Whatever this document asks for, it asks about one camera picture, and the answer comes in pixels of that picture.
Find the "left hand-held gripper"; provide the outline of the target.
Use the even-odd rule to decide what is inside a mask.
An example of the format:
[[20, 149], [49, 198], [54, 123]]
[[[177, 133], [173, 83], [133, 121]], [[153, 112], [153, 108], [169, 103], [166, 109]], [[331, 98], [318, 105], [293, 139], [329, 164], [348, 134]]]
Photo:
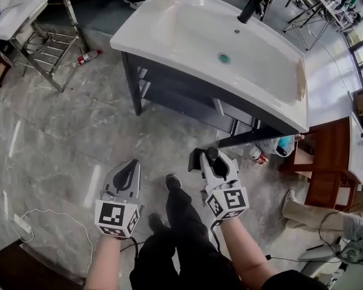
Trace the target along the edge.
[[125, 161], [106, 176], [104, 190], [95, 202], [94, 223], [102, 234], [130, 238], [143, 206], [139, 203], [141, 165]]

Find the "black soap dispenser bottle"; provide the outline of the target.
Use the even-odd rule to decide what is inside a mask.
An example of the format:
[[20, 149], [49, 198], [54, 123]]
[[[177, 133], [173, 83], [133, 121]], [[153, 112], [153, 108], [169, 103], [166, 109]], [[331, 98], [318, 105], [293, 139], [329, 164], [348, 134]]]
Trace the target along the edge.
[[209, 147], [208, 149], [194, 149], [189, 155], [188, 172], [193, 170], [202, 171], [200, 157], [203, 154], [210, 166], [215, 164], [216, 159], [219, 157], [219, 150], [216, 147]]

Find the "grey two-tier table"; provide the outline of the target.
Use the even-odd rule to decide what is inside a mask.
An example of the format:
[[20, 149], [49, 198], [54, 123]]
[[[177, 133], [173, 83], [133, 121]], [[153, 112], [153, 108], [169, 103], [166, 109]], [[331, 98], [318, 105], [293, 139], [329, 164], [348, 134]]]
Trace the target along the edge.
[[[142, 112], [143, 99], [162, 105], [229, 133], [219, 140], [220, 148], [297, 133], [294, 127], [226, 89], [144, 57], [124, 51], [121, 56], [136, 115]], [[221, 100], [224, 116], [216, 111], [213, 98]]]

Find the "person's right forearm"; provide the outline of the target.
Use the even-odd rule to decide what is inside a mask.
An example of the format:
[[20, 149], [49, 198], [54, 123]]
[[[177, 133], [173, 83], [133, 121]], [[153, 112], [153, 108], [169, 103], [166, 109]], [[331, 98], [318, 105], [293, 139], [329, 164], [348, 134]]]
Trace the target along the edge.
[[220, 224], [233, 266], [248, 290], [261, 290], [278, 271], [269, 265], [262, 249], [238, 218]]

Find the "person's left forearm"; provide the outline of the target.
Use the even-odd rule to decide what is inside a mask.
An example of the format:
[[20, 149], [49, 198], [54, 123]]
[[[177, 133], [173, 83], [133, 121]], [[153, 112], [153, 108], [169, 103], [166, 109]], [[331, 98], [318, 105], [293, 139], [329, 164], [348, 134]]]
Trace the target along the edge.
[[121, 240], [103, 235], [88, 271], [84, 290], [117, 290], [119, 283]]

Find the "grey metal bar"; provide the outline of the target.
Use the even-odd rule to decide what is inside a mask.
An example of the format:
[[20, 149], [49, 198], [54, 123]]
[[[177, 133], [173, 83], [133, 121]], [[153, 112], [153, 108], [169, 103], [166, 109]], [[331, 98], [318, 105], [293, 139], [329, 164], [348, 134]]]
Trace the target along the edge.
[[223, 105], [222, 105], [221, 100], [219, 100], [217, 98], [213, 98], [212, 101], [214, 103], [215, 109], [218, 112], [218, 114], [220, 116], [224, 116], [224, 110], [223, 110]]

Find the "brown wooden sink cabinet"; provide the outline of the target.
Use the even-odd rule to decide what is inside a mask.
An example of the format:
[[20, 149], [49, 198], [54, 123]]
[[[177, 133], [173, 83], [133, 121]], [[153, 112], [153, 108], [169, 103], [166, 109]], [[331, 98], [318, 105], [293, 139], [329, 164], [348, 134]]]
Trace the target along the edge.
[[309, 180], [305, 204], [350, 212], [359, 178], [349, 168], [349, 117], [311, 127], [295, 150], [279, 166], [282, 173], [297, 173]]

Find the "white ceramic sink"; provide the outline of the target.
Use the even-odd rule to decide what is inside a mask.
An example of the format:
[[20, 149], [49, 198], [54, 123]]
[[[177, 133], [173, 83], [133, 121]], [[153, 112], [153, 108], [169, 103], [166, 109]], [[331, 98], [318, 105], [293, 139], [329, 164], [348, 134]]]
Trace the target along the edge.
[[[113, 49], [170, 66], [309, 129], [307, 95], [299, 99], [296, 67], [303, 53], [266, 24], [221, 0], [146, 0], [116, 31]], [[218, 53], [231, 62], [223, 64]]]

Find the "person's shoe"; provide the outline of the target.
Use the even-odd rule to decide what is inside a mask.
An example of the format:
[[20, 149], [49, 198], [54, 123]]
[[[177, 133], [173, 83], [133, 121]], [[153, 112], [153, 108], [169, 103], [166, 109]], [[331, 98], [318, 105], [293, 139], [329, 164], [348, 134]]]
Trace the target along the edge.
[[165, 177], [165, 187], [169, 193], [174, 190], [181, 190], [182, 182], [176, 175], [168, 174]]
[[154, 234], [169, 230], [169, 227], [163, 223], [160, 215], [157, 213], [148, 216], [148, 226]]

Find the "person's left shoe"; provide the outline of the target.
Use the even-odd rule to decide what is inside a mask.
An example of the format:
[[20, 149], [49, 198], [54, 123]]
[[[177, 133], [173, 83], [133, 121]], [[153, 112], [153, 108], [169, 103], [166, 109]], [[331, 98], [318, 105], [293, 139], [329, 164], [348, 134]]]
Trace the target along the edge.
[[169, 227], [163, 223], [160, 215], [157, 213], [148, 216], [148, 226], [154, 234], [169, 230]]

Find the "translucent white waste bin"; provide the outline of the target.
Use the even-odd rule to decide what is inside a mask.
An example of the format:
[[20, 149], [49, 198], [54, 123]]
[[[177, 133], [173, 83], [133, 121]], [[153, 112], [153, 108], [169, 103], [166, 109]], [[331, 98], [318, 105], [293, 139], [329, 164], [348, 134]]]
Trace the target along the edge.
[[258, 148], [268, 155], [278, 155], [280, 157], [289, 156], [295, 148], [295, 138], [293, 135], [257, 141]]

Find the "person's black trousers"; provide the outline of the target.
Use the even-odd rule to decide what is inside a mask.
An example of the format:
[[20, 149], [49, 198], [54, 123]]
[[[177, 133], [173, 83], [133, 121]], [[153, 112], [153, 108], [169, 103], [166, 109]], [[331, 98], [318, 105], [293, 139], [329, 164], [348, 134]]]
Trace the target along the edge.
[[243, 290], [232, 262], [209, 241], [208, 230], [178, 188], [166, 203], [170, 225], [147, 238], [133, 271], [132, 290]]

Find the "white power strip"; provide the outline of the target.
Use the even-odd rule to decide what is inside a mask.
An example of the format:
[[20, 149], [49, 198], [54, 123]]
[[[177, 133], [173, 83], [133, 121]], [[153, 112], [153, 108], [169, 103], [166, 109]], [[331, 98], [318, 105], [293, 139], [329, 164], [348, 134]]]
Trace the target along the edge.
[[14, 214], [14, 222], [20, 226], [26, 233], [30, 234], [32, 232], [32, 227], [19, 215]]

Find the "dark brown wooden furniture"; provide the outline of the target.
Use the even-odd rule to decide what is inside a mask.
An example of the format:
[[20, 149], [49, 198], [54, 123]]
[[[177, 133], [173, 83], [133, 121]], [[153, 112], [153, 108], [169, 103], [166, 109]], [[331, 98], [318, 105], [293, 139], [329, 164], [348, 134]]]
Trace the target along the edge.
[[28, 253], [20, 240], [0, 250], [0, 290], [83, 290]]

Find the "round white table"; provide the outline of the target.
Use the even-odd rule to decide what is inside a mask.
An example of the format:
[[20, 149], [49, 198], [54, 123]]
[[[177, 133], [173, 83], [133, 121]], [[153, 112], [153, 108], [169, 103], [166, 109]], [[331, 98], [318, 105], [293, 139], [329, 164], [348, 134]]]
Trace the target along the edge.
[[291, 35], [306, 51], [310, 51], [320, 40], [326, 29], [334, 25], [342, 32], [344, 24], [337, 17], [330, 0], [302, 0], [307, 7], [287, 22], [284, 34]]

